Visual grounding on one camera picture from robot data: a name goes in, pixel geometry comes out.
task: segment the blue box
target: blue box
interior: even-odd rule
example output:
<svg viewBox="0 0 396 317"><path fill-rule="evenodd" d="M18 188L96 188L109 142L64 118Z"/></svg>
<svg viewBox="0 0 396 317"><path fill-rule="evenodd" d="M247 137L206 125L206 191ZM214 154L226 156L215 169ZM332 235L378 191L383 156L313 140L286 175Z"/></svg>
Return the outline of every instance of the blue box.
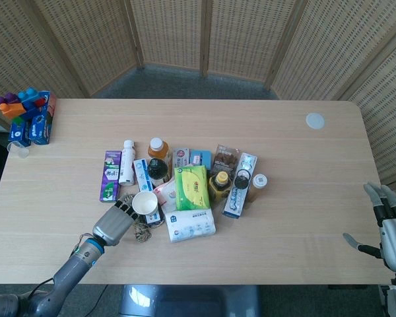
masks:
<svg viewBox="0 0 396 317"><path fill-rule="evenodd" d="M208 150L192 150L191 160L192 165L204 165L207 170L211 169L211 152Z"/></svg>
<svg viewBox="0 0 396 317"><path fill-rule="evenodd" d="M47 101L42 106L41 114L32 118L29 138L35 144L44 145L50 142L56 97L49 91L40 91L39 94L41 97L46 97Z"/></svg>
<svg viewBox="0 0 396 317"><path fill-rule="evenodd" d="M29 127L30 124L27 121L12 122L9 141L18 141L24 147L29 147L31 145Z"/></svg>

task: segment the yellow bottle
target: yellow bottle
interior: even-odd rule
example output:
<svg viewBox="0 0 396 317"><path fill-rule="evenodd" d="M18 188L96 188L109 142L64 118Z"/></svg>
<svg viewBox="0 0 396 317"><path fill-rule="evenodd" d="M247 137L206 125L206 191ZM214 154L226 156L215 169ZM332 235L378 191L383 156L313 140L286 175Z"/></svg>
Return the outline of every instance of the yellow bottle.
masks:
<svg viewBox="0 0 396 317"><path fill-rule="evenodd" d="M209 180L209 196L212 202L219 202L229 195L232 181L225 171L218 172Z"/></svg>

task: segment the black cable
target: black cable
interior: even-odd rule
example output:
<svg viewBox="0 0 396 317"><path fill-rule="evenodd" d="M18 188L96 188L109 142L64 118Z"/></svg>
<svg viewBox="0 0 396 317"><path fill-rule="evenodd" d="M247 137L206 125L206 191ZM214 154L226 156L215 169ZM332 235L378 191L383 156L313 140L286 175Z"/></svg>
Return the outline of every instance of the black cable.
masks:
<svg viewBox="0 0 396 317"><path fill-rule="evenodd" d="M48 279L47 281L44 281L44 282L38 284L38 285L35 287L35 289L33 289L32 292L29 294L28 299L31 299L32 295L35 293L35 291L36 291L39 287L41 287L42 285L44 285L44 284L46 284L46 283L48 283L48 282L50 282L50 281L52 281L52 280L53 280L53 277L52 277L51 279Z"/></svg>
<svg viewBox="0 0 396 317"><path fill-rule="evenodd" d="M101 291L101 294L100 294L100 296L98 297L98 299L97 299L97 301L96 301L94 307L92 307L92 309L91 309L91 310L88 312L88 314L86 314L84 317L90 316L90 314L94 311L94 309L97 307L98 303L100 302L100 299L102 298L104 292L106 291L107 287L108 287L108 284L107 284L107 285L103 288L103 290Z"/></svg>

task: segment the purple snack box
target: purple snack box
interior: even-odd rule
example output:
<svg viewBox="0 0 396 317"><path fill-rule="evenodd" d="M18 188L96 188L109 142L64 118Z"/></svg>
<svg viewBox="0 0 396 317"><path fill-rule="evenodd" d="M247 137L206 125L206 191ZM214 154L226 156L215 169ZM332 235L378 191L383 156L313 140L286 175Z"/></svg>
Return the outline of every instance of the purple snack box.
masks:
<svg viewBox="0 0 396 317"><path fill-rule="evenodd" d="M103 179L101 181L100 201L117 201L119 192L119 170L121 151L106 151Z"/></svg>

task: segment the gray carpet floor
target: gray carpet floor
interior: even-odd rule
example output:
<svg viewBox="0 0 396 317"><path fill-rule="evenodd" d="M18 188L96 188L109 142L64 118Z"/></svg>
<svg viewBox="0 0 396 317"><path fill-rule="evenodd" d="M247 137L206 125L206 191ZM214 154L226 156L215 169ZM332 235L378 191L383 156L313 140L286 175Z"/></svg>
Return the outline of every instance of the gray carpet floor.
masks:
<svg viewBox="0 0 396 317"><path fill-rule="evenodd" d="M159 66L147 66L129 72L94 97L277 99L260 83L214 75L203 79L197 71ZM0 294L21 294L33 287L34 285L0 285ZM94 306L103 287L104 285L77 285L59 316L84 316ZM329 289L327 285L276 285L261 286L259 290L263 316L383 316L375 285L365 289ZM121 286L110 285L90 316L117 316L120 295Z"/></svg>

